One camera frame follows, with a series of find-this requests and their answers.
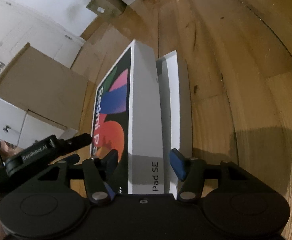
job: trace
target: tablet box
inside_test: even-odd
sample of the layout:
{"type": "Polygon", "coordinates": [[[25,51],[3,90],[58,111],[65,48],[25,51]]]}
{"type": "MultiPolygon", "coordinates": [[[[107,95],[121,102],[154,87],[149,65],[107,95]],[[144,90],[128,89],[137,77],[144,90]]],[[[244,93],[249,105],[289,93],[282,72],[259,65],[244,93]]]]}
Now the tablet box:
{"type": "Polygon", "coordinates": [[[164,193],[163,138],[153,49],[134,40],[98,85],[92,155],[118,150],[108,184],[115,192],[164,193]]]}

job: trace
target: white box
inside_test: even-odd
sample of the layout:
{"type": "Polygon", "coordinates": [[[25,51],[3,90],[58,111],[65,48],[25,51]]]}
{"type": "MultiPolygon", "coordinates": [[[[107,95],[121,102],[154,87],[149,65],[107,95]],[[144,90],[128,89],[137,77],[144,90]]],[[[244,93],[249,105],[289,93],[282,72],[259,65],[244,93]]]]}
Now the white box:
{"type": "Polygon", "coordinates": [[[164,193],[162,122],[153,49],[132,41],[103,78],[96,91],[92,137],[92,154],[103,158],[110,149],[119,151],[121,160],[108,182],[116,192],[164,193]]]}
{"type": "Polygon", "coordinates": [[[179,150],[186,158],[192,157],[192,121],[190,87],[186,62],[176,51],[156,61],[162,114],[165,193],[175,198],[181,181],[170,166],[169,151],[179,150]]]}

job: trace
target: cardboard box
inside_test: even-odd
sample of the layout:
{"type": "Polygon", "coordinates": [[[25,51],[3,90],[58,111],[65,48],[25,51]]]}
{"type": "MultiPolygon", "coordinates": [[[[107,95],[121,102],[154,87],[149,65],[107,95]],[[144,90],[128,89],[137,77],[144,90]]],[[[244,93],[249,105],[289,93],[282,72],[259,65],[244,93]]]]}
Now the cardboard box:
{"type": "Polygon", "coordinates": [[[0,139],[26,148],[79,131],[88,80],[30,44],[0,69],[0,139]]]}
{"type": "Polygon", "coordinates": [[[109,21],[121,15],[125,11],[126,6],[127,4],[122,0],[91,0],[86,8],[109,21]]]}

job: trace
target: white cabinet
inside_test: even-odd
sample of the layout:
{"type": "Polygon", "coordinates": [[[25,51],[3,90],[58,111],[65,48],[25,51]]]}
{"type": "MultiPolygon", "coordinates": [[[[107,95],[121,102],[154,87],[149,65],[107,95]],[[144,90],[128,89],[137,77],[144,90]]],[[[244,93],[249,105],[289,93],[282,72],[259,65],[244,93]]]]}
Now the white cabinet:
{"type": "Polygon", "coordinates": [[[18,146],[25,149],[52,134],[59,138],[65,130],[66,127],[28,111],[19,137],[18,146]]]}
{"type": "Polygon", "coordinates": [[[5,65],[27,43],[70,68],[84,40],[12,1],[0,0],[0,61],[5,65]]]}
{"type": "Polygon", "coordinates": [[[0,98],[0,139],[17,145],[26,111],[0,98]]]}

